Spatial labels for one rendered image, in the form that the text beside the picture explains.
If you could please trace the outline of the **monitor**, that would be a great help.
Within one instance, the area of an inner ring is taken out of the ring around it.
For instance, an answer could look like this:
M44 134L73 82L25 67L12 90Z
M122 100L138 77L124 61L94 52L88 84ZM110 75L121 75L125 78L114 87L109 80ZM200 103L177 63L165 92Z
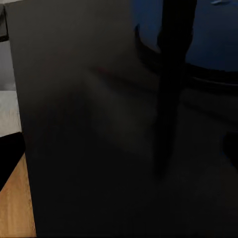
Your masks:
M140 25L136 26L137 48L146 57L160 64L159 89L164 93L178 92L181 81L187 76L238 84L238 72L185 63L186 53L192 42L196 4L197 0L163 0L162 25L157 36L157 47L161 54L140 40Z

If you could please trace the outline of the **desktop computer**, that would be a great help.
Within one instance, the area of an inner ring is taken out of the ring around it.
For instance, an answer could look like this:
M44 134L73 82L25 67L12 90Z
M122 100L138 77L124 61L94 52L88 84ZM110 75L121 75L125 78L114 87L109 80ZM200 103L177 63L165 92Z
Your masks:
M16 91L0 91L0 137L22 132Z

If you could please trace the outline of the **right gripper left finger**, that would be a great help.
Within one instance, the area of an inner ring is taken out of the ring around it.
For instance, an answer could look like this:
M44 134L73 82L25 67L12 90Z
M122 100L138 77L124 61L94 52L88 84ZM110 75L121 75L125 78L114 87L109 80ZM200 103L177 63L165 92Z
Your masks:
M0 191L17 163L25 154L26 146L22 132L0 137Z

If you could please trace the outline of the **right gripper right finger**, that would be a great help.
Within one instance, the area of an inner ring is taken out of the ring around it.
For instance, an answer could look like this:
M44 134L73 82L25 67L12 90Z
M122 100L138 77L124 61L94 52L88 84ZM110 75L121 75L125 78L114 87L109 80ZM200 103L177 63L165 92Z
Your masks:
M228 131L222 149L238 172L238 133Z

